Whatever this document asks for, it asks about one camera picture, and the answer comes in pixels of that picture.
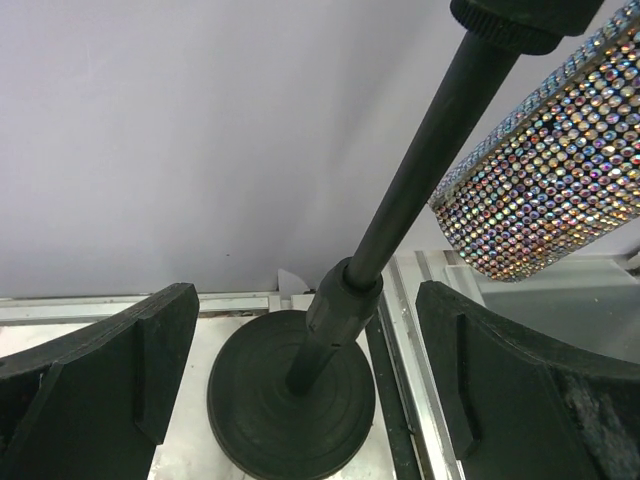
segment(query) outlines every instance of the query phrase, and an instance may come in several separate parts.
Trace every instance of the black pole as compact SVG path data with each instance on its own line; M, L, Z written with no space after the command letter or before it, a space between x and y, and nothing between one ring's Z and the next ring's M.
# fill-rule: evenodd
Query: black pole
M346 274L371 288L519 55L467 32Z
M309 333L287 374L292 393L306 394L337 349L364 329L377 306L371 293L382 288L382 269L518 57L465 35L355 255L320 284L307 312ZM366 315L346 313L362 305Z

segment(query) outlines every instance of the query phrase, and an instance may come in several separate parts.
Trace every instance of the gray wall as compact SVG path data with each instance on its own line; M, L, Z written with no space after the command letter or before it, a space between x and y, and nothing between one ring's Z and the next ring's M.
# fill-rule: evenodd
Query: gray wall
M463 35L447 4L2 2L0 296L270 289L277 268L316 284ZM521 59L464 152L579 43ZM402 248L446 246L425 212Z

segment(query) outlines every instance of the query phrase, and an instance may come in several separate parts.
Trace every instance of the sparkly case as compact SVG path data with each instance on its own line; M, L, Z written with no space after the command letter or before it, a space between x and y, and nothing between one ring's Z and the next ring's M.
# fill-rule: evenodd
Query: sparkly case
M467 263L518 281L640 214L640 1L620 9L440 182Z

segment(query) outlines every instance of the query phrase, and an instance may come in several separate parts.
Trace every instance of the white floor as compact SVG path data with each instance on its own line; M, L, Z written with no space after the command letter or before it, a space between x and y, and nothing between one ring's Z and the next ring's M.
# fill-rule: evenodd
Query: white floor
M248 480L218 447L209 426L206 388L213 361L222 344L250 319L201 318L169 424L164 445L157 448L149 480ZM82 328L83 325L0 327L0 356L24 350ZM364 334L359 343L369 356ZM380 402L369 438L354 459L333 480L395 478Z

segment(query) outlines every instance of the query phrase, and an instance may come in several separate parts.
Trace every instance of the stand base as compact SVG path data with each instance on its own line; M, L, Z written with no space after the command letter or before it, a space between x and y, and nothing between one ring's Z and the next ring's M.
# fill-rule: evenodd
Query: stand base
M285 376L307 333L305 312L263 315L224 344L207 391L220 447L259 480L317 480L345 466L364 443L375 409L369 363L354 343L331 359L309 394Z

